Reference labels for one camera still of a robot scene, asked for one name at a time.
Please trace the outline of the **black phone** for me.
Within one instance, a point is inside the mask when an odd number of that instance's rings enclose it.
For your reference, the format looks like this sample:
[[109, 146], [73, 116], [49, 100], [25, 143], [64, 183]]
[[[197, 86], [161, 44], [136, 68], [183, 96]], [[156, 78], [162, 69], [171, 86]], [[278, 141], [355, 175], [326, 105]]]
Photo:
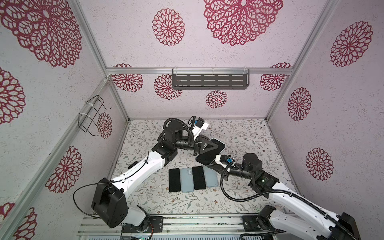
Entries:
[[138, 163], [139, 163], [138, 161], [133, 162], [132, 164], [129, 165], [128, 169], [130, 170], [131, 168], [133, 168]]
[[194, 190], [206, 189], [206, 180], [203, 167], [192, 167]]
[[175, 193], [181, 191], [181, 175], [180, 169], [169, 170], [169, 192]]
[[207, 153], [199, 154], [195, 160], [205, 166], [210, 165], [216, 158], [217, 155], [220, 155], [221, 152], [225, 149], [226, 145], [225, 143], [219, 141], [218, 139], [212, 138], [210, 139], [211, 142], [214, 144], [217, 144], [218, 147], [214, 150], [210, 150]]

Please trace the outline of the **light blue phone case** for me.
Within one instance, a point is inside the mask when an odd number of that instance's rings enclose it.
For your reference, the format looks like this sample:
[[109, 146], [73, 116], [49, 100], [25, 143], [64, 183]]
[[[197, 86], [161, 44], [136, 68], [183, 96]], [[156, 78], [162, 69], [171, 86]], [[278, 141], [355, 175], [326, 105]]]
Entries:
[[193, 173], [191, 168], [180, 169], [181, 191], [191, 193], [194, 191]]
[[204, 175], [206, 180], [206, 187], [207, 188], [217, 187], [219, 185], [217, 173], [206, 166], [204, 166], [203, 169], [204, 169]]

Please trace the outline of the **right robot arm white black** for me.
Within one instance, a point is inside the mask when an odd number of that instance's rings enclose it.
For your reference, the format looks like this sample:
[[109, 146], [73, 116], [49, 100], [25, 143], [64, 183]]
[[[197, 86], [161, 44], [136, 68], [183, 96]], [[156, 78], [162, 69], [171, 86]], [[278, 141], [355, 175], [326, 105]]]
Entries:
[[[240, 164], [231, 156], [218, 155], [208, 167], [220, 175], [220, 188], [229, 200], [240, 203], [265, 197], [296, 214], [293, 217], [266, 205], [257, 215], [243, 217], [245, 233], [240, 235], [242, 240], [248, 237], [274, 240], [278, 234], [291, 234], [302, 240], [361, 239], [352, 216], [328, 211], [295, 193], [264, 171], [262, 161], [254, 153], [245, 154]], [[223, 183], [230, 175], [249, 179], [249, 186], [256, 194], [243, 199], [231, 197]]]

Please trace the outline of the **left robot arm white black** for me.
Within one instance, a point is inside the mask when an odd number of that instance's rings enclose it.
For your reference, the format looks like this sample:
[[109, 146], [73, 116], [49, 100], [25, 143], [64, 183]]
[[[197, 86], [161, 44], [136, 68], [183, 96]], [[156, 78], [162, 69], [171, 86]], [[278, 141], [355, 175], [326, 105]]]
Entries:
[[150, 223], [150, 214], [139, 206], [128, 205], [129, 196], [148, 177], [169, 164], [178, 150], [192, 150], [196, 156], [217, 149], [217, 144], [201, 134], [208, 126], [202, 118], [192, 117], [188, 123], [177, 118], [165, 120], [157, 143], [140, 162], [111, 180], [103, 178], [97, 183], [92, 210], [111, 229], [126, 224], [143, 232]]

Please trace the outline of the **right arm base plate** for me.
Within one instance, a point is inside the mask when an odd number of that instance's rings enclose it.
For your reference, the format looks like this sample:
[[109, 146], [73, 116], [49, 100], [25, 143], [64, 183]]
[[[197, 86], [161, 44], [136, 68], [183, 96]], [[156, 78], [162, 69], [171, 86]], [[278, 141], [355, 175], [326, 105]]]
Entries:
[[261, 215], [242, 216], [242, 221], [245, 232], [266, 232], [271, 228], [269, 220]]

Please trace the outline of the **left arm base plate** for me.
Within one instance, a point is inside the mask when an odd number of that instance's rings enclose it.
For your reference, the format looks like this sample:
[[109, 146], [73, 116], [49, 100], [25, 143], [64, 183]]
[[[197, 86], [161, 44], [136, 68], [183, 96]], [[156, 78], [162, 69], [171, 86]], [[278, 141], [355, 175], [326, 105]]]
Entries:
[[123, 224], [122, 233], [161, 233], [164, 226], [163, 216], [145, 218], [141, 225]]

